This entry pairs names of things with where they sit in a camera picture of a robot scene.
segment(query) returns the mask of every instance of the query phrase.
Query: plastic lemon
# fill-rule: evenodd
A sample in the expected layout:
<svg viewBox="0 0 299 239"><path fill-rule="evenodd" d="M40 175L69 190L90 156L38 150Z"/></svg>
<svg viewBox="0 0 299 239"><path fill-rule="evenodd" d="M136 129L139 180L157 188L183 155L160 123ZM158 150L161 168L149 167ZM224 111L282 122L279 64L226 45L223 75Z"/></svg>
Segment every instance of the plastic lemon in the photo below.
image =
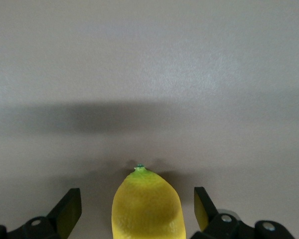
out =
<svg viewBox="0 0 299 239"><path fill-rule="evenodd" d="M113 239L186 239L177 192L139 164L114 196L112 232Z"/></svg>

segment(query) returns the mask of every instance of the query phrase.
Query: silver screw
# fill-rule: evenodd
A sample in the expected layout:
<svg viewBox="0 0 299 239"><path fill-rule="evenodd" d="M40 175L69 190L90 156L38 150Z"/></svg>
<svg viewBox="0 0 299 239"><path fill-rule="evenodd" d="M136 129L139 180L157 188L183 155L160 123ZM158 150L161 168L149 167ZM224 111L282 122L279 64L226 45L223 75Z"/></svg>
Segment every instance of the silver screw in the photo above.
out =
<svg viewBox="0 0 299 239"><path fill-rule="evenodd" d="M37 226L37 225L39 225L41 223L41 220L35 220L35 221L33 221L32 223L31 223L31 226Z"/></svg>
<svg viewBox="0 0 299 239"><path fill-rule="evenodd" d="M268 222L263 223L263 227L271 232L276 230L275 226Z"/></svg>
<svg viewBox="0 0 299 239"><path fill-rule="evenodd" d="M230 223L232 221L231 217L228 215L222 215L221 220L223 220L226 223Z"/></svg>

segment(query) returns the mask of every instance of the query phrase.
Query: yellow fruit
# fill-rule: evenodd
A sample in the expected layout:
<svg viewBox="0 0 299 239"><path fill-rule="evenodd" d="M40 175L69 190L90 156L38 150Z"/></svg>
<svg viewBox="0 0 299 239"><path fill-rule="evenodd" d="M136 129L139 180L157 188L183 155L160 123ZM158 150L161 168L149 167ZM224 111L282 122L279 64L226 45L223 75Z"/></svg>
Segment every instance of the yellow fruit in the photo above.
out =
<svg viewBox="0 0 299 239"><path fill-rule="evenodd" d="M113 239L186 239L178 194L139 164L114 196L112 232Z"/></svg>

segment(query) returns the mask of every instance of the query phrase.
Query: beige background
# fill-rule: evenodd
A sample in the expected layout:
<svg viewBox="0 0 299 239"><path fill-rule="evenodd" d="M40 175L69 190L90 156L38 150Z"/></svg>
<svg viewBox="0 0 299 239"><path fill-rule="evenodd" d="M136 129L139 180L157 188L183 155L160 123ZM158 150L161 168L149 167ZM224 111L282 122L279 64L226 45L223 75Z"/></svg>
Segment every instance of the beige background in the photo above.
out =
<svg viewBox="0 0 299 239"><path fill-rule="evenodd" d="M0 224L71 187L71 239L111 238L137 163L198 230L193 187L299 239L299 0L0 0Z"/></svg>

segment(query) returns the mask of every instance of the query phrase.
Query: black bracket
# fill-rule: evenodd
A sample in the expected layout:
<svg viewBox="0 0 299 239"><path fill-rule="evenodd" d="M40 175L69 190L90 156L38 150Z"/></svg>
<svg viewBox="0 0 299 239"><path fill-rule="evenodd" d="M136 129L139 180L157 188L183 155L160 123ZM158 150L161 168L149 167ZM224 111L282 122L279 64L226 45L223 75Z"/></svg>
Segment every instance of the black bracket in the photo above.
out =
<svg viewBox="0 0 299 239"><path fill-rule="evenodd" d="M46 217L32 218L9 233L0 225L0 239L67 239L81 214L80 189L72 188Z"/></svg>
<svg viewBox="0 0 299 239"><path fill-rule="evenodd" d="M205 188L194 188L194 208L200 232L191 239L295 239L281 224L258 221L255 228L228 213L219 213Z"/></svg>

